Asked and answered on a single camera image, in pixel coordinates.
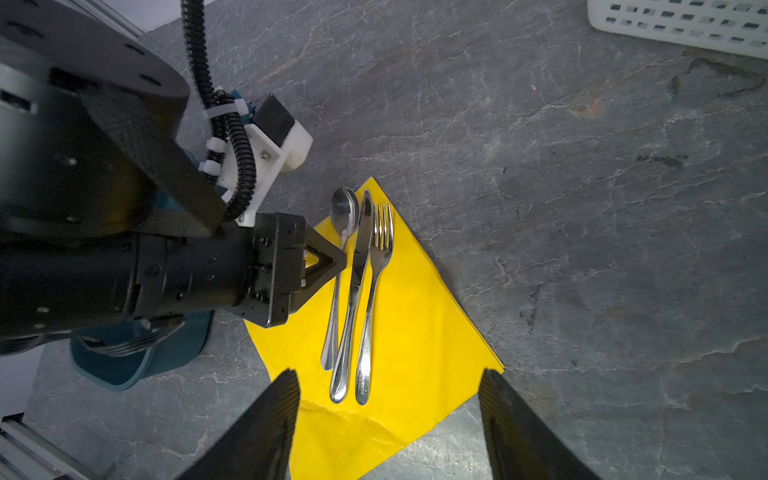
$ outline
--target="yellow napkin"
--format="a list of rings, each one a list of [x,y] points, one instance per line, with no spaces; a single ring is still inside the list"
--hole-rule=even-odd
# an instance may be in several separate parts
[[[390,203],[372,178],[373,203]],[[293,480],[359,478],[429,432],[478,391],[483,369],[503,371],[480,333],[442,282],[402,218],[394,211],[395,249],[379,279],[373,304],[371,393],[355,400],[357,354],[366,314],[370,265],[363,279],[353,337],[349,390],[330,400],[331,372],[320,366],[333,282],[328,282],[285,325],[263,329],[246,322],[270,378],[295,369],[301,403],[290,456]],[[339,244],[326,218],[316,227]],[[348,266],[341,277],[339,340],[346,318],[356,235],[347,242]]]

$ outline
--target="teal container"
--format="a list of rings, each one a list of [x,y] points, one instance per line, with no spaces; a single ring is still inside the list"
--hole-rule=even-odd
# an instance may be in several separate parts
[[[173,335],[143,352],[124,357],[111,357],[86,349],[78,339],[69,341],[72,361],[77,371],[93,383],[121,392],[158,373],[187,365],[203,349],[208,337],[211,311],[188,313],[186,322]],[[104,340],[107,344],[124,342],[146,333],[139,322],[122,322],[117,326],[83,329],[82,334]]]

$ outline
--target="metal utensil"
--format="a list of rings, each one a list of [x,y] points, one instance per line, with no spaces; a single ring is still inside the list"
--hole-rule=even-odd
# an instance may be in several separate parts
[[[352,236],[360,223],[360,203],[351,188],[341,187],[333,192],[331,197],[331,223],[341,236],[341,250],[346,247],[346,241]],[[336,275],[336,285],[333,287],[331,314],[328,317],[326,341],[323,353],[320,354],[320,365],[323,370],[331,370],[339,348],[339,284],[341,272]]]
[[[392,222],[392,207],[375,205],[373,208],[373,235],[371,236],[371,293],[368,295],[366,308],[366,323],[362,327],[360,354],[357,357],[357,380],[355,382],[355,397],[360,405],[368,402],[371,391],[371,329],[373,317],[373,299],[376,296],[376,285],[382,270],[389,265],[392,251],[395,249],[395,226]]]
[[[333,363],[331,375],[331,400],[339,403],[346,397],[349,387],[349,363],[352,355],[352,335],[355,331],[355,315],[360,301],[360,287],[362,278],[366,274],[368,263],[368,249],[371,245],[371,233],[373,230],[373,202],[371,193],[366,190],[362,196],[362,209],[360,211],[360,227],[355,242],[355,255],[352,257],[352,279],[349,281],[349,304],[346,310],[344,331],[341,335],[341,345]]]

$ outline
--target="fork head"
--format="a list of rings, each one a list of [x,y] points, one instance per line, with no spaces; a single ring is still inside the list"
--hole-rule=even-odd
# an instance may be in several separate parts
[[[373,206],[373,235],[371,236],[370,260],[374,273],[379,273],[392,258],[395,248],[395,227],[392,220],[392,206]]]

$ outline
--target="white plastic basket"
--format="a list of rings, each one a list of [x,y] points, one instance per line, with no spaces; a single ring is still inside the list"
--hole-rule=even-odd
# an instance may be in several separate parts
[[[598,30],[768,59],[768,0],[588,0]]]

